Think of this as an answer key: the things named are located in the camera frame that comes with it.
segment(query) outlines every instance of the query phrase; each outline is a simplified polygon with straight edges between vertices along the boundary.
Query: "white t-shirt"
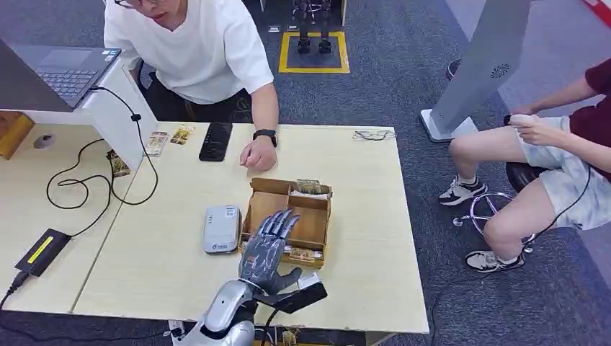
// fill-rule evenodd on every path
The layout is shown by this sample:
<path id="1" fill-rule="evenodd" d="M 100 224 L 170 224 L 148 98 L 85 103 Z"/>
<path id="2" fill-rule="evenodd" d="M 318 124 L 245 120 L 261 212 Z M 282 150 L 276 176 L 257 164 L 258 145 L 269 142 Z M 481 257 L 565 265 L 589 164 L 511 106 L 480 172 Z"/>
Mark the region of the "white t-shirt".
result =
<path id="1" fill-rule="evenodd" d="M 216 103 L 242 88 L 252 94 L 274 80 L 241 0 L 189 0 L 187 18 L 173 32 L 113 1 L 104 18 L 106 47 L 121 48 L 130 69 L 142 58 L 167 89 L 195 103 Z"/>

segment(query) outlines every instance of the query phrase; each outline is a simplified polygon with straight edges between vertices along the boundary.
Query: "smartphone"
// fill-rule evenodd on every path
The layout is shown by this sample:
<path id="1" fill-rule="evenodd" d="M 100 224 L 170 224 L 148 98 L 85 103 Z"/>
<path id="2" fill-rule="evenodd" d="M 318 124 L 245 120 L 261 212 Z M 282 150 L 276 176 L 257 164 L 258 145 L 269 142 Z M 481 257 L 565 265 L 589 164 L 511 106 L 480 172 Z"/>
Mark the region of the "smartphone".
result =
<path id="1" fill-rule="evenodd" d="M 200 150 L 200 161 L 221 162 L 224 160 L 232 129 L 231 123 L 210 123 L 202 150 Z"/>

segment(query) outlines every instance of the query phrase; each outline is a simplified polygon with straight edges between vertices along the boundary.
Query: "hand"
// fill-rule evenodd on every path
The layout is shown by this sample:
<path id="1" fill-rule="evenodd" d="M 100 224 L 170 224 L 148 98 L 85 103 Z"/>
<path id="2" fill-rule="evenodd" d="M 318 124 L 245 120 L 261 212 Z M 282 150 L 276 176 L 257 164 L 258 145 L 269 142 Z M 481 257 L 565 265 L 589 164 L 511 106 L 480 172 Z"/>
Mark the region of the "hand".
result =
<path id="1" fill-rule="evenodd" d="M 562 147 L 569 135 L 568 132 L 546 125 L 537 115 L 532 115 L 532 119 L 534 122 L 516 120 L 512 121 L 510 125 L 516 127 L 519 136 L 528 144 Z"/>
<path id="2" fill-rule="evenodd" d="M 537 111 L 534 110 L 532 108 L 531 105 L 525 105 L 525 106 L 520 106 L 518 108 L 515 108 L 511 111 L 511 114 L 526 114 L 526 115 L 533 115 L 535 114 Z"/>
<path id="3" fill-rule="evenodd" d="M 270 170 L 277 161 L 276 148 L 268 136 L 259 136 L 244 147 L 240 155 L 240 166 L 261 172 Z"/>

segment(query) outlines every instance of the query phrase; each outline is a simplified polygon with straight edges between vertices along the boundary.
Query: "black power adapter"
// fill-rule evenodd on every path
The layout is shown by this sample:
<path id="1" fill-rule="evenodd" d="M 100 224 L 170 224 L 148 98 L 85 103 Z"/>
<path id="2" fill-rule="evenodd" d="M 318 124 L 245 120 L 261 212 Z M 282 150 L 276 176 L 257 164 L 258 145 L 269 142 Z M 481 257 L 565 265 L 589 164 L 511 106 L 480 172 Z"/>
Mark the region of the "black power adapter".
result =
<path id="1" fill-rule="evenodd" d="M 33 276 L 41 276 L 70 241 L 71 236 L 48 229 L 28 250 L 15 268 Z"/>

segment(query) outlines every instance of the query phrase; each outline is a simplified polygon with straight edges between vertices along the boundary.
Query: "man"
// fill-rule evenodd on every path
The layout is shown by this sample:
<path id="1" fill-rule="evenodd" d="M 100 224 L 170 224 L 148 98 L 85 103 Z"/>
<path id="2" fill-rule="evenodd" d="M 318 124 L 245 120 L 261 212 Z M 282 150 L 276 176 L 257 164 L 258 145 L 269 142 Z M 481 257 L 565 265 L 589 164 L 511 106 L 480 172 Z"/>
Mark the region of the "man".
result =
<path id="1" fill-rule="evenodd" d="M 569 117 L 540 119 L 535 113 L 588 99 L 605 97 L 598 105 Z M 532 115 L 534 122 L 512 121 L 456 138 L 450 154 L 458 175 L 439 201 L 457 205 L 487 190 L 476 176 L 480 161 L 522 162 L 550 169 L 526 186 L 484 228 L 492 251 L 475 251 L 465 258 L 478 272 L 506 270 L 524 264 L 521 239 L 554 223 L 593 229 L 611 221 L 611 59 L 586 71 L 564 90 L 513 114 Z M 562 213 L 584 191 L 581 200 Z"/>
<path id="2" fill-rule="evenodd" d="M 240 164 L 276 163 L 278 101 L 261 38 L 241 0 L 109 0 L 104 44 L 121 48 L 136 78 L 142 58 L 156 78 L 145 94 L 161 121 L 252 120 Z"/>

